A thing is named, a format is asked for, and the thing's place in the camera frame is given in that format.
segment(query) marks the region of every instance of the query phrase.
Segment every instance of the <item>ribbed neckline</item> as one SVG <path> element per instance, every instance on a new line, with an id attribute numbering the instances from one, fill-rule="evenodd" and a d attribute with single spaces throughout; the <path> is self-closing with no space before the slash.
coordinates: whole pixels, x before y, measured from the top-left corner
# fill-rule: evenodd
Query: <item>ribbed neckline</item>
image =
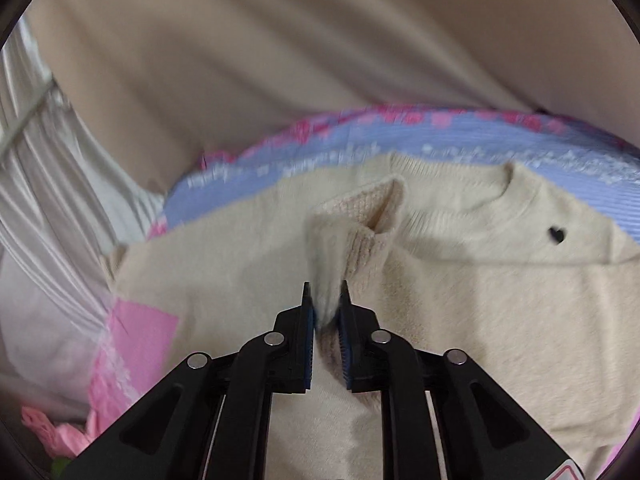
<path id="1" fill-rule="evenodd" d="M 393 173 L 404 177 L 425 178 L 425 185 L 437 186 L 439 180 L 457 180 L 463 186 L 482 186 L 503 182 L 504 191 L 495 199 L 463 211 L 427 209 L 409 211 L 401 231 L 406 236 L 460 239 L 481 238 L 516 221 L 531 206 L 540 190 L 540 181 L 532 178 L 519 164 L 468 166 L 450 162 L 425 162 L 395 153 L 390 158 Z"/>

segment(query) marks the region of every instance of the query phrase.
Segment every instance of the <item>white sticker with red border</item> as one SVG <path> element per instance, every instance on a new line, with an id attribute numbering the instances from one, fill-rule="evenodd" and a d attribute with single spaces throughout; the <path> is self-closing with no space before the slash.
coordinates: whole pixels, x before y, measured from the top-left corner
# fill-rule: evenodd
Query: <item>white sticker with red border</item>
<path id="1" fill-rule="evenodd" d="M 567 460 L 545 480 L 584 480 L 573 460 Z"/>

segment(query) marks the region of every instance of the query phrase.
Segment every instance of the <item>white curtain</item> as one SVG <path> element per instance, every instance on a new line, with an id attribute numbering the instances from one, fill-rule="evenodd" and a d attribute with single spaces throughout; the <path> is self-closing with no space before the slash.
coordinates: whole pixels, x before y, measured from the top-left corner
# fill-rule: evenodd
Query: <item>white curtain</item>
<path id="1" fill-rule="evenodd" d="M 111 307 L 99 257 L 142 240 L 162 197 L 95 142 L 24 20 L 0 56 L 0 157 L 0 388 L 77 415 Z"/>

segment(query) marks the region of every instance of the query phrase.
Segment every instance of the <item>knit sweater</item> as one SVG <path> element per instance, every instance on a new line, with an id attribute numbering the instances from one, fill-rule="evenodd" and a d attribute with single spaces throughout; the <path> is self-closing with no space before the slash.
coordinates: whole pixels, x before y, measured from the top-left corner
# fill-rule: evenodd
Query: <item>knit sweater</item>
<path id="1" fill-rule="evenodd" d="M 178 316 L 169 369 L 193 351 L 237 351 L 307 279 L 326 327 L 347 278 L 354 302 L 416 348 L 468 351 L 594 474 L 640 404 L 639 254 L 520 165 L 385 155 L 285 179 L 132 246 L 114 288 Z M 274 398 L 267 478 L 381 478 L 379 415 L 332 377 L 323 341 L 311 391 Z"/>

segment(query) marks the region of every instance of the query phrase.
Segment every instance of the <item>black heart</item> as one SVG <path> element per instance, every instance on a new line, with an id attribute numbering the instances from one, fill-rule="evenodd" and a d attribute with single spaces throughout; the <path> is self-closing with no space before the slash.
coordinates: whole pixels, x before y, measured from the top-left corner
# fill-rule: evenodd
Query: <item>black heart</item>
<path id="1" fill-rule="evenodd" d="M 557 244 L 561 243 L 564 240 L 564 235 L 565 235 L 564 229 L 557 229 L 555 227 L 550 227 L 549 234 Z"/>

